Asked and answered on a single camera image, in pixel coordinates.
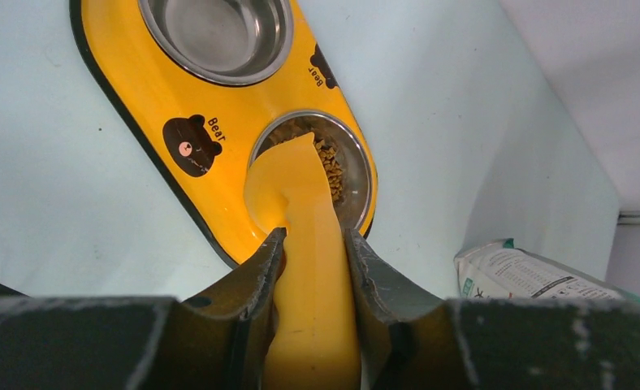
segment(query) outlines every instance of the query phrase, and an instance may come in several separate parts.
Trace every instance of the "plastic scoop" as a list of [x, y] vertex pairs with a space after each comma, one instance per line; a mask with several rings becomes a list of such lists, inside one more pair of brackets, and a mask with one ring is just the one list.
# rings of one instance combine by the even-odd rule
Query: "plastic scoop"
[[284, 226], [286, 266], [273, 300], [279, 327], [263, 388], [359, 388], [361, 358], [344, 242], [313, 133], [261, 154], [244, 199], [265, 232]]

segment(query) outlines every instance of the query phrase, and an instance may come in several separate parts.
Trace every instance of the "bowl rim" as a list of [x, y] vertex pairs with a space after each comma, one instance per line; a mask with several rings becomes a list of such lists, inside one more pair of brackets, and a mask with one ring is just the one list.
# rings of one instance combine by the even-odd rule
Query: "bowl rim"
[[155, 42], [158, 43], [160, 49], [169, 57], [174, 63], [176, 63], [179, 67], [184, 69], [186, 72], [191, 73], [192, 75], [199, 77], [205, 81], [209, 81], [211, 83], [217, 85], [226, 85], [226, 86], [246, 86], [253, 85], [259, 83], [272, 75], [274, 75], [284, 63], [287, 61], [289, 53], [292, 49], [293, 37], [294, 37], [294, 18], [292, 14], [292, 7], [289, 0], [269, 0], [272, 2], [277, 2], [282, 9], [282, 17], [286, 25], [285, 31], [283, 35], [283, 43], [279, 48], [279, 52], [275, 55], [275, 58], [272, 62], [268, 63], [260, 71], [256, 71], [255, 73], [250, 73], [244, 76], [226, 76], [215, 71], [209, 71], [206, 67], [202, 67], [197, 63], [193, 62], [187, 56], [181, 54], [177, 48], [172, 45], [169, 39], [165, 36], [162, 29], [159, 27], [158, 22], [155, 20], [155, 14], [152, 12], [150, 7], [150, 0], [138, 0], [138, 7], [141, 10], [141, 15], [143, 17], [143, 21], [150, 32], [150, 35], [153, 37]]
[[368, 154], [366, 153], [365, 148], [363, 147], [363, 144], [358, 140], [356, 133], [353, 132], [353, 130], [347, 124], [342, 122], [341, 119], [337, 118], [336, 116], [326, 113], [322, 110], [309, 110], [309, 109], [294, 110], [278, 116], [277, 118], [275, 118], [275, 120], [270, 122], [270, 124], [268, 124], [265, 127], [265, 130], [263, 130], [260, 136], [256, 139], [256, 142], [253, 145], [253, 149], [251, 150], [251, 155], [249, 157], [249, 164], [246, 167], [246, 169], [248, 170], [251, 167], [251, 165], [253, 165], [253, 161], [255, 161], [256, 159], [256, 154], [262, 147], [262, 144], [263, 142], [265, 142], [265, 139], [270, 135], [270, 133], [273, 130], [275, 130], [280, 124], [283, 124], [284, 122], [290, 119], [298, 118], [300, 116], [316, 116], [318, 118], [323, 118], [325, 120], [332, 122], [334, 125], [342, 129], [348, 135], [348, 137], [352, 141], [353, 146], [355, 146], [358, 149], [358, 152], [361, 155], [361, 161], [363, 162], [363, 166], [365, 167], [365, 178], [366, 178], [366, 183], [368, 184], [368, 189], [366, 192], [363, 210], [361, 210], [361, 215], [356, 221], [356, 225], [352, 226], [352, 228], [355, 228], [355, 229], [360, 228], [360, 226], [365, 222], [365, 218], [368, 216], [368, 210], [370, 210], [370, 204], [373, 201], [372, 199], [373, 172], [372, 172], [372, 168], [370, 167]]

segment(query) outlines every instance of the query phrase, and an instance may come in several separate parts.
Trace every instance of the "bowl filled with kibble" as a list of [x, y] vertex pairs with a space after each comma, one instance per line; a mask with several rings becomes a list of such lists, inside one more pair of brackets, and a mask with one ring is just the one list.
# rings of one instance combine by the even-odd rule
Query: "bowl filled with kibble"
[[334, 116], [299, 110], [277, 118], [258, 138], [249, 166], [272, 146], [309, 132], [315, 135], [339, 223], [342, 228], [359, 228], [370, 207], [373, 185], [368, 156], [351, 129]]

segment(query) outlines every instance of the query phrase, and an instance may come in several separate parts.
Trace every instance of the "stainless steel bowl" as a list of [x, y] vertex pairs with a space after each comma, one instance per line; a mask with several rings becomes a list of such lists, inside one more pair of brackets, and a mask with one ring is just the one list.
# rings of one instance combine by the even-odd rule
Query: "stainless steel bowl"
[[370, 208], [370, 194], [373, 186], [370, 164], [356, 135], [334, 116], [315, 110], [301, 110], [277, 118], [258, 138], [251, 153], [249, 166], [272, 146], [310, 132], [310, 127], [280, 127], [287, 121], [298, 118], [312, 122], [312, 131], [316, 138], [324, 139], [327, 145], [334, 147], [337, 151], [335, 159], [344, 171], [342, 175], [344, 189], [343, 196], [334, 203], [335, 211], [342, 228], [358, 229], [364, 223]]
[[221, 85], [272, 76], [292, 47], [288, 0], [139, 0], [155, 41], [182, 68]]

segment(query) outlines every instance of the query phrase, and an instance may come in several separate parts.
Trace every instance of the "tabletop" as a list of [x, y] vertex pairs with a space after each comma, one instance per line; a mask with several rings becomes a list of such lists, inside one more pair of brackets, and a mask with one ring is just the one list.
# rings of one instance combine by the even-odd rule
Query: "tabletop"
[[[603, 279], [618, 197], [497, 2], [299, 0], [370, 145], [368, 241], [423, 288], [500, 237]], [[175, 295], [229, 272], [78, 54], [68, 1], [0, 1], [0, 282]]]

